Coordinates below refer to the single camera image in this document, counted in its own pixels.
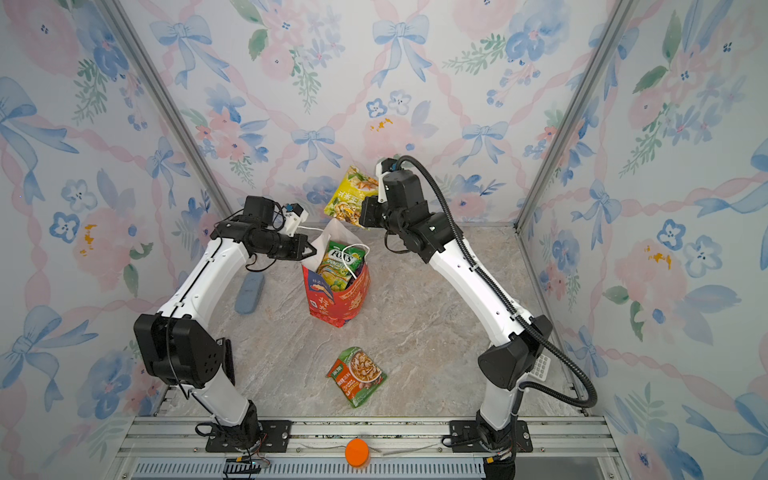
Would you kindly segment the yellow corn snack bag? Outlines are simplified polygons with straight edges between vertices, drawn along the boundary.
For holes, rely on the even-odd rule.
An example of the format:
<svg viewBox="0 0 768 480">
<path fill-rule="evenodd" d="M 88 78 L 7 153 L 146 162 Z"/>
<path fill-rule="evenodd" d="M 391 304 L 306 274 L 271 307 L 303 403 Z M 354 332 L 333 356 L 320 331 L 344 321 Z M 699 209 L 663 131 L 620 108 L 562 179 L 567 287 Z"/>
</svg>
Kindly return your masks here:
<svg viewBox="0 0 768 480">
<path fill-rule="evenodd" d="M 337 190 L 324 208 L 329 217 L 361 227 L 362 204 L 364 200 L 378 194 L 379 183 L 374 177 L 350 166 Z"/>
</svg>

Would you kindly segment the green Fox's tea candy bag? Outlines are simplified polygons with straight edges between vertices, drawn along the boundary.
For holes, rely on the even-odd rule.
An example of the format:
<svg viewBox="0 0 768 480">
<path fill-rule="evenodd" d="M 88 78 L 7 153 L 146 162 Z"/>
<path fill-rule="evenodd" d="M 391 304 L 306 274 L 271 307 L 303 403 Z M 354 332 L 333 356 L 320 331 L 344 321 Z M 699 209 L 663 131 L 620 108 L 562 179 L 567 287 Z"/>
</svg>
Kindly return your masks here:
<svg viewBox="0 0 768 480">
<path fill-rule="evenodd" d="M 333 292 L 342 292 L 357 279 L 367 254 L 368 247 L 364 244 L 329 241 L 316 273 Z"/>
</svg>

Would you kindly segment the red paper gift bag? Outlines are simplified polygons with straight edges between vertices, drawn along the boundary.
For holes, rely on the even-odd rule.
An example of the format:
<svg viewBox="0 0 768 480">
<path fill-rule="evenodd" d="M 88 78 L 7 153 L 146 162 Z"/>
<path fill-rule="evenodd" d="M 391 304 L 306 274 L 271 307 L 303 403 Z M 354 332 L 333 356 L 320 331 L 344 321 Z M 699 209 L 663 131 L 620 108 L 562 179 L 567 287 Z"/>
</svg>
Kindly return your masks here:
<svg viewBox="0 0 768 480">
<path fill-rule="evenodd" d="M 301 261 L 309 312 L 341 328 L 360 313 L 367 297 L 370 248 L 337 219 L 310 246 L 316 253 Z"/>
</svg>

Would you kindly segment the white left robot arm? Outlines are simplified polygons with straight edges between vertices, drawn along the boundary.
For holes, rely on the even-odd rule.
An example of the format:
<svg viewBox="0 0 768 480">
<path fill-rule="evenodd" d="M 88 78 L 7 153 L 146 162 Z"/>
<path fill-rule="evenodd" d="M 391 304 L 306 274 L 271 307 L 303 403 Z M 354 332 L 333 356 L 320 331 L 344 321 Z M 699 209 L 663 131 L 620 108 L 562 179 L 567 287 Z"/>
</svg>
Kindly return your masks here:
<svg viewBox="0 0 768 480">
<path fill-rule="evenodd" d="M 234 274 L 250 259 L 303 261 L 316 254 L 300 225 L 300 205 L 249 196 L 244 208 L 215 223 L 192 273 L 155 313 L 142 314 L 133 331 L 149 375 L 180 389 L 211 415 L 200 435 L 252 452 L 263 441 L 257 408 L 235 387 L 231 343 L 208 326 Z"/>
</svg>

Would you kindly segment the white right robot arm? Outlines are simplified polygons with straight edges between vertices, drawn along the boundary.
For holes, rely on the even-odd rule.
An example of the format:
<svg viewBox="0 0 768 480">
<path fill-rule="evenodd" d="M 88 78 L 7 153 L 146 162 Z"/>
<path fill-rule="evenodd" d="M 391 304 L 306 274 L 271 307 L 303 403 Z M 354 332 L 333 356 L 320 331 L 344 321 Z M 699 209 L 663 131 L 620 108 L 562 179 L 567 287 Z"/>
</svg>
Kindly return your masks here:
<svg viewBox="0 0 768 480">
<path fill-rule="evenodd" d="M 469 307 L 490 346 L 478 357 L 485 392 L 476 414 L 479 442 L 510 450 L 522 403 L 521 384 L 550 338 L 552 322 L 511 297 L 484 268 L 462 230 L 444 212 L 432 212 L 421 181 L 408 169 L 378 172 L 378 194 L 363 201 L 360 223 L 403 241 L 439 273 Z"/>
</svg>

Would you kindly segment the blue grey object behind arm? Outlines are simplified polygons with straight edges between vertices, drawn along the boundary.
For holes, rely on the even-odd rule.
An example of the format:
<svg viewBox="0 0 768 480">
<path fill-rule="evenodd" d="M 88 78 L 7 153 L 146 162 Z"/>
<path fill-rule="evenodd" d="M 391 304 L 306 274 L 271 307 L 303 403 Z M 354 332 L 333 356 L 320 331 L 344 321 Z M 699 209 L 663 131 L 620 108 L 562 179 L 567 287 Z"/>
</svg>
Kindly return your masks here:
<svg viewBox="0 0 768 480">
<path fill-rule="evenodd" d="M 240 315 L 252 314 L 259 304 L 264 285 L 265 276 L 262 272 L 249 272 L 235 299 L 235 312 Z"/>
</svg>

